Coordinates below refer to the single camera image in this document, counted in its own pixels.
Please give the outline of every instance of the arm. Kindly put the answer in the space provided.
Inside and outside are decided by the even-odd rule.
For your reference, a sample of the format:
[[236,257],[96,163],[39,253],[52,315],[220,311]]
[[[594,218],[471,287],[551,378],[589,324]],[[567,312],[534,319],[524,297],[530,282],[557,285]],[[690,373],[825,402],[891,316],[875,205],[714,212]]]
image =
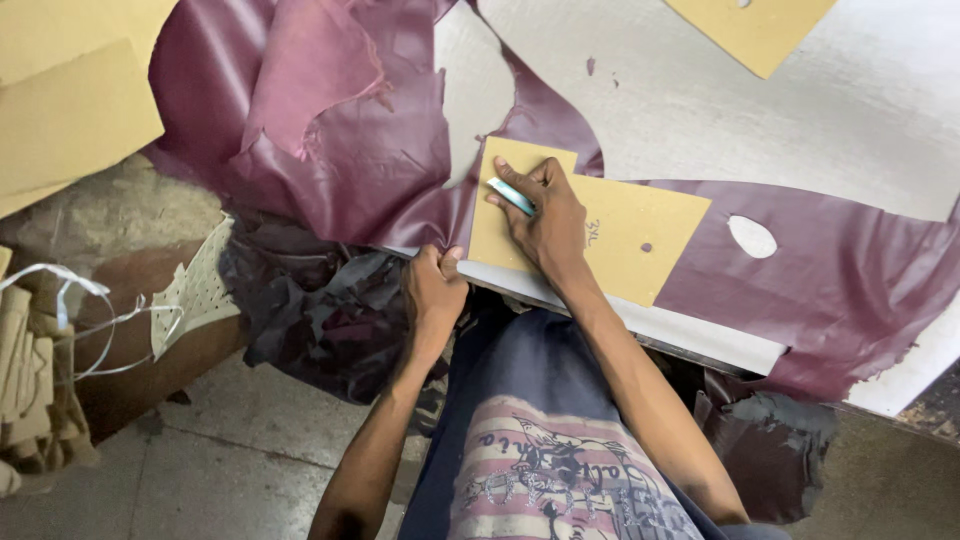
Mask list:
[[534,202],[537,212],[528,217],[495,195],[488,202],[506,212],[514,241],[577,321],[636,441],[714,523],[750,523],[713,448],[593,277],[584,258],[587,210],[577,201],[560,164],[550,158],[525,176],[502,158],[495,166],[504,182]]
[[462,253],[454,247],[441,255],[424,246],[404,269],[411,321],[406,353],[347,446],[317,507],[309,540],[373,539],[379,532],[417,396],[467,298],[467,283],[457,273]]

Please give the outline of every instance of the person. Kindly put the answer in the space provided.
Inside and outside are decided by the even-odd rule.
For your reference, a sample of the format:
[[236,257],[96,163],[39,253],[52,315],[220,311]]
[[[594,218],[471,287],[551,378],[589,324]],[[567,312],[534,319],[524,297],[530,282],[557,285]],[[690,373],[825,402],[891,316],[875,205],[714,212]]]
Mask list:
[[[613,311],[584,256],[587,211],[555,159],[499,177],[510,233],[573,319],[516,315],[477,289],[456,334],[444,411],[398,538],[789,539],[751,525],[720,459]],[[373,539],[420,389],[464,310],[463,249],[424,246],[404,271],[411,331],[350,442],[310,540]]]

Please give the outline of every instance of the cardboard sheet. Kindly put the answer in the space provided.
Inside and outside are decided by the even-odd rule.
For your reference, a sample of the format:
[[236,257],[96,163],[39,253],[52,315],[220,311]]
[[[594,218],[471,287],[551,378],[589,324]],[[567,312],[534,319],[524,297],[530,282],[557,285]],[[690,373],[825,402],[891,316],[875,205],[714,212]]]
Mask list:
[[764,79],[813,30],[836,0],[664,0],[714,43]]
[[[576,155],[487,137],[468,258],[533,273],[537,270],[510,238],[503,211],[484,200],[493,192],[485,181],[496,176],[496,156],[503,156],[517,171],[526,172],[550,156],[556,157],[564,170],[570,170]],[[587,207],[586,256],[600,287],[640,306],[652,306],[707,212],[710,199],[588,176],[567,177],[577,198]]]
[[0,2],[0,217],[163,134],[147,69],[175,4]]

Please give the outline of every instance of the hand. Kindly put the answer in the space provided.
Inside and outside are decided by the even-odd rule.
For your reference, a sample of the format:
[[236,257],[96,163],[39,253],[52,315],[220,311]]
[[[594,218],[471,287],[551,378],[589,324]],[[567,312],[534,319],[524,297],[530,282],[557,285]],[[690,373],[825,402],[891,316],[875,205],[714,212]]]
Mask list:
[[487,202],[507,214],[510,236],[558,292],[592,277],[584,258],[587,209],[580,204],[556,158],[547,158],[528,175],[517,173],[503,158],[493,160],[500,180],[530,199],[537,211],[523,213],[510,201],[489,195]]
[[457,272],[463,253],[460,246],[443,255],[434,246],[423,246],[403,269],[414,353],[429,358],[424,362],[431,366],[444,350],[467,301],[469,285]]

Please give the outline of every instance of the perforated material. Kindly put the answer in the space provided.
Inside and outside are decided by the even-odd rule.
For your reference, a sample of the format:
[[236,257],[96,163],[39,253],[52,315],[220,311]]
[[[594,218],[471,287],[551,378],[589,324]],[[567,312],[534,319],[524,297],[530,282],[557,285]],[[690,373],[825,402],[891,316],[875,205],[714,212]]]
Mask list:
[[153,311],[150,340],[154,357],[160,358],[185,333],[240,312],[217,272],[232,225],[232,217],[224,219],[206,238],[186,270],[179,265],[170,285],[154,295],[154,306],[183,307],[183,318],[175,326],[177,314],[173,310]]

